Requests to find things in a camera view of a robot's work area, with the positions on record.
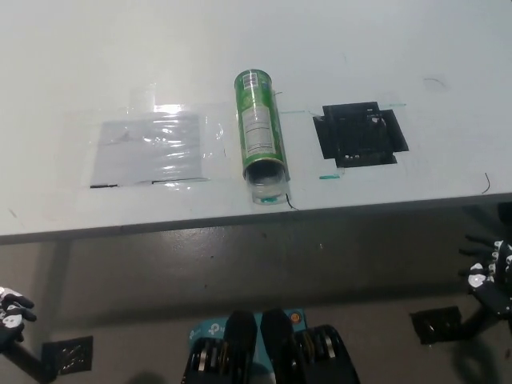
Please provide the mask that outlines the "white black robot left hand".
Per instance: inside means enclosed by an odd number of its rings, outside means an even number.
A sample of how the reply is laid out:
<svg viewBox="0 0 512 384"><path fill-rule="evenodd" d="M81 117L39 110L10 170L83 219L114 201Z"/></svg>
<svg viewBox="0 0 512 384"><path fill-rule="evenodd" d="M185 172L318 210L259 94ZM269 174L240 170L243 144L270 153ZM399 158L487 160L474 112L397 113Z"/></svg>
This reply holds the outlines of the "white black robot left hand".
<svg viewBox="0 0 512 384"><path fill-rule="evenodd" d="M1 287L1 353L23 342L26 322L36 322L34 303L19 292Z"/></svg>

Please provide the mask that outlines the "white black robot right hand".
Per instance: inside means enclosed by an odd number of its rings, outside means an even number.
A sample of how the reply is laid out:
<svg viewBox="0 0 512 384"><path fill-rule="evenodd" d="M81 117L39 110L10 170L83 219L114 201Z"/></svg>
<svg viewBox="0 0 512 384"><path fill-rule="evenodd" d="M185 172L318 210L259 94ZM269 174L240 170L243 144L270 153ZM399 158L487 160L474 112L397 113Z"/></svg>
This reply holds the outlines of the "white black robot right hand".
<svg viewBox="0 0 512 384"><path fill-rule="evenodd" d="M511 320L511 244L505 239L466 234L469 242L482 248L459 249L473 257L471 267L460 270L466 286L485 309L503 320Z"/></svg>

